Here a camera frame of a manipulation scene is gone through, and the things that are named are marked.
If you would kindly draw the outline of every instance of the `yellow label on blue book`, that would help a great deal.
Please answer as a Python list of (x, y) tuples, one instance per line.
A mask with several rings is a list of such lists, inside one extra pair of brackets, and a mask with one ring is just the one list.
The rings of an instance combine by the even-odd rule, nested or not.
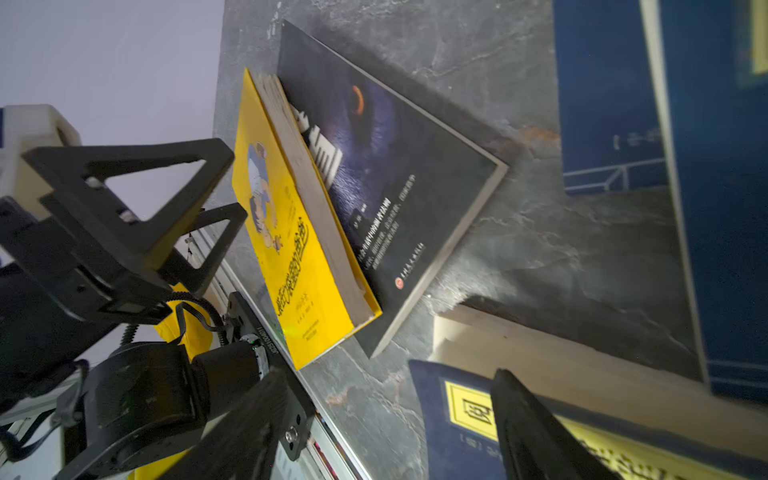
[(232, 187), (297, 369), (354, 331), (248, 70)]
[[(498, 441), (491, 396), (487, 392), (445, 380), (451, 423)], [(621, 435), (605, 432), (560, 416), (556, 419), (603, 465), (625, 480), (679, 478), (681, 480), (739, 480), (693, 459), (667, 452)]]

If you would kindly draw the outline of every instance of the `white wall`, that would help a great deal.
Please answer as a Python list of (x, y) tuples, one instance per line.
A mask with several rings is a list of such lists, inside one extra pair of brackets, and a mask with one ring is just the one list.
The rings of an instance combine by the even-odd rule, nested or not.
[[(210, 137), (223, 0), (0, 0), (0, 107), (54, 105), (83, 144)], [(109, 187), (144, 219), (196, 170), (153, 170)], [(137, 339), (159, 339), (142, 327)], [(122, 327), (85, 357), (101, 361)]]

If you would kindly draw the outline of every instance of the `blue book cover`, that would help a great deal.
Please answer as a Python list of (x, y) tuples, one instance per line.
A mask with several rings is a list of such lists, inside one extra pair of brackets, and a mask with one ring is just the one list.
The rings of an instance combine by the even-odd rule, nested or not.
[(643, 8), (703, 373), (768, 402), (768, 2)]
[(667, 184), (639, 4), (552, 6), (565, 192)]

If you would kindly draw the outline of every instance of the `orange crescent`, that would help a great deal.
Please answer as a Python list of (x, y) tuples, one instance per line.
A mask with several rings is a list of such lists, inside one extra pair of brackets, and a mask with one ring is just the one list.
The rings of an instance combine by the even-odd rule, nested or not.
[(357, 110), (355, 110), (355, 113), (358, 115), (362, 115), (362, 110), (366, 106), (365, 101), (362, 99), (362, 92), (360, 91), (359, 88), (357, 88), (357, 85), (352, 86), (352, 91), (354, 91), (355, 94), (357, 95), (357, 101), (359, 102), (357, 104)]

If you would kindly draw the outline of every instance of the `yellow book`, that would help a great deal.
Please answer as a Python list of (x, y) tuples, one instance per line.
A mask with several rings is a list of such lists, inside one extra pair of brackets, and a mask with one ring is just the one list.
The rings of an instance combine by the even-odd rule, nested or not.
[(245, 71), (232, 187), (248, 212), (253, 250), (300, 369), (381, 315), (381, 308), (287, 105), (275, 77), (254, 84)]

